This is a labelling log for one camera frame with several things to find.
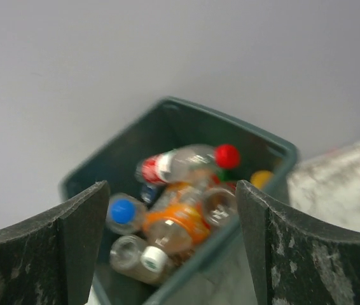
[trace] red bottle cap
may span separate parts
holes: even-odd
[[[239,165],[240,155],[238,149],[230,144],[223,144],[215,149],[214,157],[219,167],[230,170]]]

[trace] floor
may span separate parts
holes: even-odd
[[[300,163],[289,178],[293,207],[360,232],[360,142]],[[99,302],[91,289],[88,305]]]

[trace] recycling bin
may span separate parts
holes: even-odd
[[[141,184],[134,177],[139,160],[185,145],[224,143],[240,151],[240,166],[230,172],[234,180],[249,180],[257,170],[270,170],[273,177],[264,192],[289,202],[286,176],[297,161],[294,145],[241,119],[174,97],[162,99],[113,137],[73,170],[60,188],[64,199],[68,199],[95,181],[106,180],[111,194],[127,193],[140,199]],[[233,305],[249,304],[249,299],[255,302],[253,288],[247,288],[252,286],[252,279],[246,271],[249,266],[238,217],[212,234],[158,288],[110,268],[109,251],[118,237],[104,229],[93,278],[102,305]]]

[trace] plastic bottle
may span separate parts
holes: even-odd
[[[109,200],[106,226],[115,233],[127,235],[138,232],[146,216],[146,206],[139,200],[118,193]]]
[[[172,260],[175,267],[178,268],[181,267],[186,261],[188,261],[188,259],[194,255],[195,251],[196,249],[192,248],[187,251],[174,254],[173,256],[170,256],[170,259]]]
[[[169,256],[192,249],[210,234],[197,210],[181,203],[147,214],[143,231],[149,246],[142,254],[141,262],[158,273]]]
[[[219,168],[231,169],[238,166],[238,150],[224,144],[212,146],[195,144],[152,156],[140,162],[136,179],[149,184],[194,182],[201,177],[212,175]]]
[[[210,177],[204,177],[196,181],[186,192],[176,198],[177,203],[182,203],[190,207],[197,207],[202,200],[203,193],[212,187],[214,182]]]
[[[166,209],[176,198],[184,194],[189,188],[191,188],[191,185],[185,182],[177,182],[168,185],[150,210],[155,212]]]
[[[219,229],[237,214],[235,190],[223,183],[214,186],[202,195],[201,214],[211,229]]]
[[[156,186],[153,184],[143,184],[141,188],[141,199],[146,204],[146,206],[149,208],[156,200],[160,200],[162,196],[160,194],[162,193],[162,186]]]
[[[263,189],[272,177],[272,172],[268,170],[258,170],[252,174],[250,182],[257,189]]]
[[[163,283],[174,270],[175,264],[168,259],[162,272],[157,273],[145,268],[141,263],[141,256],[148,243],[135,235],[118,238],[112,245],[109,263],[118,273],[134,278],[150,285]]]

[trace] white wall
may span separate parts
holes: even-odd
[[[305,158],[360,138],[360,1],[0,1],[0,227],[162,95]]]

